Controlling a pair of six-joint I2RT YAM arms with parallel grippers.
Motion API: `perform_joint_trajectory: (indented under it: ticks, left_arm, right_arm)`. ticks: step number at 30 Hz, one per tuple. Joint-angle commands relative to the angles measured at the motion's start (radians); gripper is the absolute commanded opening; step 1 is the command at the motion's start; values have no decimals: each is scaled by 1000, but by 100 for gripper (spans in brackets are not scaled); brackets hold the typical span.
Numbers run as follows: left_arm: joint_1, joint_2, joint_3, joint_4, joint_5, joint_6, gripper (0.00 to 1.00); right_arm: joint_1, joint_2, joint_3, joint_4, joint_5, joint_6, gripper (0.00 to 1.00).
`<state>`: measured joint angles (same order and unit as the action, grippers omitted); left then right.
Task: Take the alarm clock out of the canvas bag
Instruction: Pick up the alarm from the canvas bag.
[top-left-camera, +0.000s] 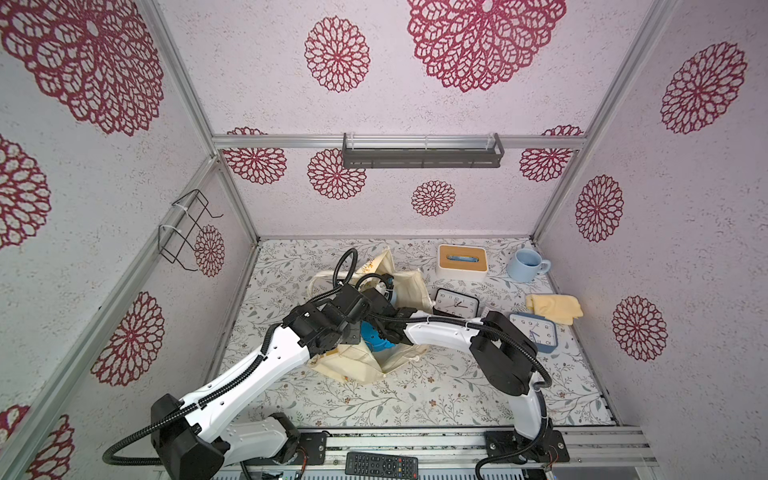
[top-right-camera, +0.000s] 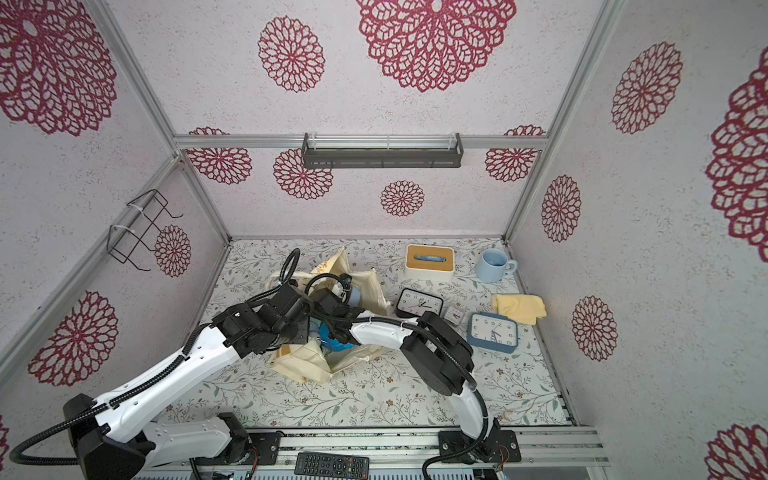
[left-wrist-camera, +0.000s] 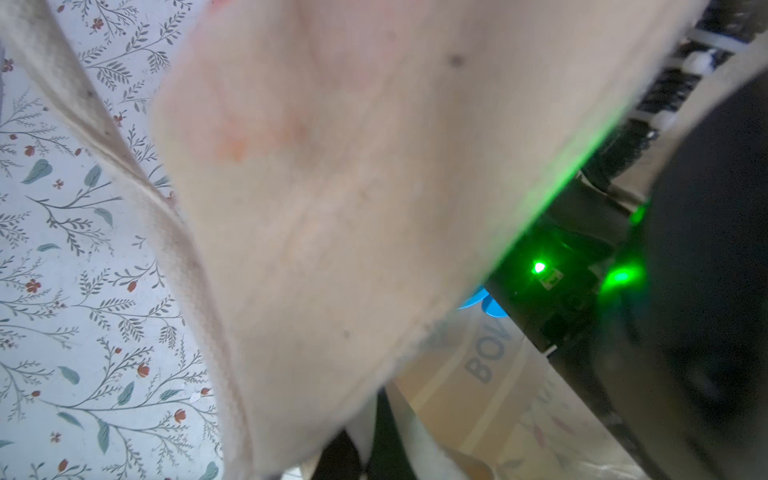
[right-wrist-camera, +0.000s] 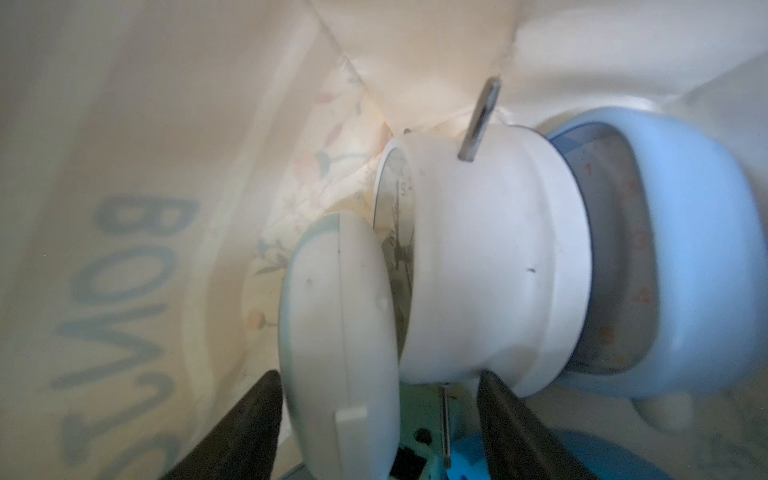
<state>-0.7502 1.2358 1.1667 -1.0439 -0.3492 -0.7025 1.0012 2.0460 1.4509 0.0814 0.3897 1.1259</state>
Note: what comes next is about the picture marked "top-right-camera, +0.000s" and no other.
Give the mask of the black square alarm clock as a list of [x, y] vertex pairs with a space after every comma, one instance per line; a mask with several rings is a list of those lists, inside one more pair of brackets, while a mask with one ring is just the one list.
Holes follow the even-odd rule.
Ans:
[[400, 318], [420, 317], [432, 312], [439, 315], [444, 306], [444, 300], [436, 295], [404, 288], [395, 304], [395, 314]]

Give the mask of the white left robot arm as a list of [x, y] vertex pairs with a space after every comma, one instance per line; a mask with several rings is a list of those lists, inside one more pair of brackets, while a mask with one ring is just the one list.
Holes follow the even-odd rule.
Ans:
[[232, 413], [163, 425], [161, 411], [210, 375], [307, 334], [311, 301], [286, 284], [240, 303], [197, 327], [185, 345], [145, 373], [93, 399], [100, 413], [69, 427], [76, 460], [88, 479], [131, 479], [145, 467], [188, 459], [236, 463], [252, 448]]

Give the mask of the small clear alarm clock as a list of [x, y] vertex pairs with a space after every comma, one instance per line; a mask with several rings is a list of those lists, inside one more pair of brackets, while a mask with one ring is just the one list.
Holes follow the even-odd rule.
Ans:
[[443, 313], [443, 318], [453, 326], [460, 326], [466, 316], [466, 311], [457, 306], [448, 306]]

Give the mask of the cream floral canvas bag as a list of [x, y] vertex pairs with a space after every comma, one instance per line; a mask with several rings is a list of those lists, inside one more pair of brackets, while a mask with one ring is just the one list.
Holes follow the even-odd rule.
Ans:
[[[329, 290], [343, 302], [341, 316], [389, 313], [390, 302], [384, 296], [376, 271], [359, 270], [352, 266], [343, 247], [312, 270], [293, 274], [292, 279], [314, 298]], [[353, 365], [371, 360], [382, 350], [381, 346], [356, 345], [351, 337], [342, 340], [321, 320], [312, 317], [308, 339], [303, 344], [294, 341], [279, 348], [272, 354], [269, 367], [299, 383], [311, 380], [323, 384]]]

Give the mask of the blue square alarm clock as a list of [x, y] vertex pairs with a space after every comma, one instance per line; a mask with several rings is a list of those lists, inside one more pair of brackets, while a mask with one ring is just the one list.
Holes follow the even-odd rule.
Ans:
[[519, 345], [518, 324], [501, 315], [473, 313], [467, 324], [467, 342], [473, 347], [511, 354]]

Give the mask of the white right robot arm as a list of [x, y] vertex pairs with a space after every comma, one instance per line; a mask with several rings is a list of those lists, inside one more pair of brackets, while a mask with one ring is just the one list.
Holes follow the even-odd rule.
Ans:
[[487, 438], [491, 420], [472, 374], [472, 347], [442, 317], [430, 311], [408, 319], [383, 317], [349, 306], [326, 288], [310, 299], [313, 316], [332, 338], [400, 351], [430, 389], [448, 398], [465, 437]]

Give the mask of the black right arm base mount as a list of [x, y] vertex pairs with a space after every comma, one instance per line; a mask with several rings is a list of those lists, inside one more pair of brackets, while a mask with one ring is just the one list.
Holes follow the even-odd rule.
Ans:
[[512, 430], [502, 428], [497, 418], [493, 419], [487, 437], [472, 451], [459, 456], [472, 440], [460, 430], [445, 430], [438, 433], [440, 460], [445, 463], [519, 463], [522, 460], [517, 437]]

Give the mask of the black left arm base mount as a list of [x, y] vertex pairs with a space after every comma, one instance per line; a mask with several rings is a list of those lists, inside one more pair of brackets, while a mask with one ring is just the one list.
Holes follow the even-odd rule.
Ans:
[[234, 414], [222, 413], [216, 417], [226, 426], [230, 442], [214, 457], [196, 457], [204, 466], [224, 465], [275, 465], [284, 433], [279, 430], [249, 432]]

